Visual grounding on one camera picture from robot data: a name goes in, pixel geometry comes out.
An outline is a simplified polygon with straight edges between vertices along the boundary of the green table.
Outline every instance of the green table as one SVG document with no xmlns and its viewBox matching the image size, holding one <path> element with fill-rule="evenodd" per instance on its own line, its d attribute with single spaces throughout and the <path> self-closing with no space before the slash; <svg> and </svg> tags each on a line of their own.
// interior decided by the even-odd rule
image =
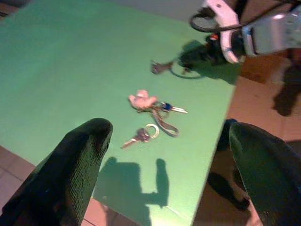
<svg viewBox="0 0 301 226">
<path fill-rule="evenodd" d="M 183 79 L 154 75 L 150 63 L 168 61 L 205 36 L 102 0 L 30 3 L 0 24 L 0 144 L 38 164 L 68 131 L 106 118 L 114 130 L 93 197 L 142 225 L 191 224 L 238 66 L 204 67 L 199 79 Z M 137 89 L 188 110 L 167 119 L 178 138 L 161 132 L 120 149 L 154 122 L 131 108 L 127 96 Z"/>
</svg>

